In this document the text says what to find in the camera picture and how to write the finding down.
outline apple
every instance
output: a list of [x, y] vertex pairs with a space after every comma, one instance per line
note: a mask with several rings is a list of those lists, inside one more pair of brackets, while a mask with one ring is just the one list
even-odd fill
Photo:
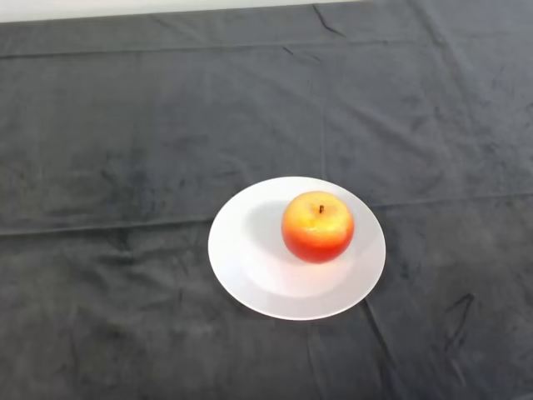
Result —
[[350, 245], [354, 219], [346, 204], [326, 192], [307, 192], [292, 200], [281, 222], [289, 251], [309, 263], [325, 263]]

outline white plate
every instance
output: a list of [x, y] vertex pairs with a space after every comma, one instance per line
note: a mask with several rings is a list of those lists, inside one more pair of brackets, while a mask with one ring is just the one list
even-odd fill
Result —
[[[299, 194], [323, 191], [339, 197], [356, 222], [348, 249], [323, 264], [299, 260], [281, 237], [281, 218]], [[376, 217], [346, 189], [312, 177], [279, 177], [236, 194], [209, 232], [209, 260], [221, 285], [239, 302], [271, 317], [330, 317], [360, 302], [385, 264], [385, 238]]]

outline white wall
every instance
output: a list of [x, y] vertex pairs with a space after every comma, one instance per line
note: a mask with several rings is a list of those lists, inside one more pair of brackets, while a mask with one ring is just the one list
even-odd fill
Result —
[[340, 1], [350, 0], [0, 0], [0, 22]]

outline plate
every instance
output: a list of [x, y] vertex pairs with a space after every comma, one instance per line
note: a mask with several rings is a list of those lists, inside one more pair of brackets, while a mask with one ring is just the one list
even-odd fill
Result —
[[[356, 227], [348, 249], [323, 264], [288, 251], [281, 219], [288, 203], [312, 191], [336, 195]], [[209, 260], [221, 285], [239, 302], [270, 317], [312, 320], [353, 307], [376, 285], [385, 265], [385, 238], [376, 217], [357, 196], [312, 177], [279, 177], [236, 194], [209, 232]]]

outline red apple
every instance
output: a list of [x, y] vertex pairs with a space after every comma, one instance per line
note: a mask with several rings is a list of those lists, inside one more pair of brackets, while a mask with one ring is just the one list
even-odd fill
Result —
[[342, 254], [353, 237], [354, 219], [346, 204], [326, 192], [308, 192], [292, 200], [283, 214], [281, 234], [287, 248], [309, 263]]

